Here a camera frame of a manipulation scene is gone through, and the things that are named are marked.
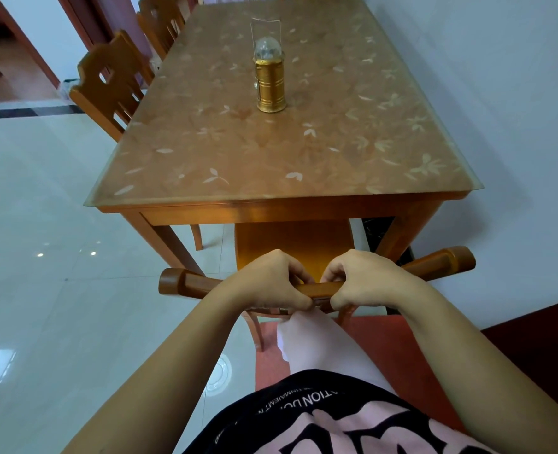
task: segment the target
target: black t-shirt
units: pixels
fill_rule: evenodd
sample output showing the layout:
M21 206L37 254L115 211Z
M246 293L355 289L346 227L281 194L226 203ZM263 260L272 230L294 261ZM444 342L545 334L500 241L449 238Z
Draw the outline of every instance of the black t-shirt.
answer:
M192 453L494 452L387 390L322 370L291 375L218 413Z

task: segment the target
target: clear bulb dome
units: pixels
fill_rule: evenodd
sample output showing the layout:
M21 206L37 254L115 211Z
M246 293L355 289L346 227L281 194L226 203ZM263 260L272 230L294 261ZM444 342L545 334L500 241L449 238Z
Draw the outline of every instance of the clear bulb dome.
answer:
M265 36L256 41L254 50L256 59L272 60L279 59L283 54L281 45L271 36Z

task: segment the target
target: forearm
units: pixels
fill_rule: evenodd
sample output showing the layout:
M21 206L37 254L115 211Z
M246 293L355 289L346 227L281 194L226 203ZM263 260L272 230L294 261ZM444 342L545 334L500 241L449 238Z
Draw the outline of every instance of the forearm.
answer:
M173 452L240 313L221 290L209 293L63 453Z
M455 306L437 293L402 312L475 438L502 454L558 453L558 405Z

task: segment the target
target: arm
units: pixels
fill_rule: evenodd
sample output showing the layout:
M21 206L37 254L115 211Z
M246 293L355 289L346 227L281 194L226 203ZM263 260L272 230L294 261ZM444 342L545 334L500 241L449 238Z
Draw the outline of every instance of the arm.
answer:
M63 450L63 454L170 454L191 417L230 330L253 306L309 309L290 277L311 283L281 251L251 262L212 290Z
M501 452L558 453L558 405L430 284L374 253L334 259L322 282L345 280L332 307L399 309L460 419Z

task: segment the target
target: right hand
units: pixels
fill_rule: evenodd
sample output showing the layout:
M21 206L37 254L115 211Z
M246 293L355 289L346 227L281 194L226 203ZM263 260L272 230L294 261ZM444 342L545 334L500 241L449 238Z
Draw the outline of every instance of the right hand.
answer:
M332 307L387 306L408 310L417 301L442 297L429 283L372 252L349 250L334 258L320 282L345 281L332 297Z

